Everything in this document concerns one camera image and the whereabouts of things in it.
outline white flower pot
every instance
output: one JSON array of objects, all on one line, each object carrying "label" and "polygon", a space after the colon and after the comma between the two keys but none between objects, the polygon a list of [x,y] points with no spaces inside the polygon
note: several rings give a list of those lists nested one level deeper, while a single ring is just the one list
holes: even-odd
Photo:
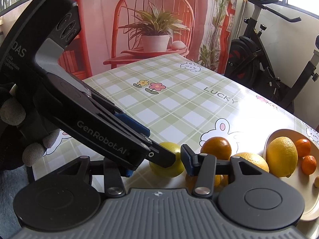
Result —
[{"label": "white flower pot", "polygon": [[169,35],[141,36],[144,52],[165,52]]}]

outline checkered tablecloth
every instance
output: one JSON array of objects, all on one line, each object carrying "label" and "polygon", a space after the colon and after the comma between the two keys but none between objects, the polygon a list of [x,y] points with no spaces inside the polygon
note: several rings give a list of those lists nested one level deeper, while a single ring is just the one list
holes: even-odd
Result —
[{"label": "checkered tablecloth", "polygon": [[[261,155],[267,137],[288,128],[319,145],[318,133],[298,118],[178,54],[121,66],[85,82],[148,127],[150,138],[157,142],[188,144],[199,152],[207,139],[221,136],[230,142],[232,154]],[[33,166],[34,177],[37,180],[81,155],[88,155],[91,160],[103,159],[61,131],[55,146]],[[157,177],[144,160],[133,176],[123,178],[123,182],[126,189],[177,188],[185,186],[184,178],[185,173],[173,179]],[[92,185],[104,191],[102,177],[95,176]],[[308,233],[313,228],[304,229]]]}]

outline gray cloth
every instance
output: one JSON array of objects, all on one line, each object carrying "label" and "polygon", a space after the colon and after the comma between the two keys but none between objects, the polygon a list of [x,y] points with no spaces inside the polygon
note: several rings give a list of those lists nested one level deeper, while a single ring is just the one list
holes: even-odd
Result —
[{"label": "gray cloth", "polygon": [[25,165],[0,172],[0,237],[3,239],[10,238],[21,229],[12,203],[15,195],[28,183]]}]

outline red chair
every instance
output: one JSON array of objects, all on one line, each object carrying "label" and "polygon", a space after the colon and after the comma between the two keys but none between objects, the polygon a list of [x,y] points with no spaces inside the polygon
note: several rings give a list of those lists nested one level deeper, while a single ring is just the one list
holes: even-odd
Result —
[{"label": "red chair", "polygon": [[[111,58],[105,60],[103,62],[104,65],[111,65],[111,69],[113,69],[116,68],[117,65],[129,64],[143,59],[131,54],[116,56],[116,48],[118,45],[118,35],[121,34],[121,38],[124,38],[124,34],[119,33],[119,26],[125,26],[136,21],[136,18],[133,17],[133,14],[136,13],[133,10],[130,10],[129,6],[131,5],[131,9],[134,10],[147,10],[149,2],[155,4],[158,9],[162,6],[165,11],[175,12],[177,18],[182,20],[183,24],[189,28],[189,30],[182,30],[181,34],[174,34],[173,36],[173,41],[180,40],[187,46],[186,52],[181,55],[184,57],[188,55],[193,38],[194,13],[187,0],[120,0],[116,5],[114,13]],[[129,40],[129,34],[127,33],[125,35],[127,36],[129,50],[140,47],[140,40],[134,38]]]}]

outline camera lens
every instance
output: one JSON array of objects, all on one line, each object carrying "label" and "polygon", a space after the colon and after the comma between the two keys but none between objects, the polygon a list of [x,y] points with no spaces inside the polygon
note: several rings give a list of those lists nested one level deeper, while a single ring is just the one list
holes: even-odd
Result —
[{"label": "camera lens", "polygon": [[56,27],[56,30],[62,29],[66,23],[70,20],[72,14],[68,13],[66,16],[63,17],[63,19],[59,22],[58,26]]},{"label": "camera lens", "polygon": [[68,37],[66,38],[66,42],[68,42],[73,36],[74,36],[74,34],[76,33],[76,29],[75,30],[73,30],[69,35],[68,35]]},{"label": "camera lens", "polygon": [[65,38],[65,36],[68,35],[68,33],[73,29],[74,25],[75,21],[69,23],[69,25],[66,26],[65,30],[62,32],[61,38]]}]

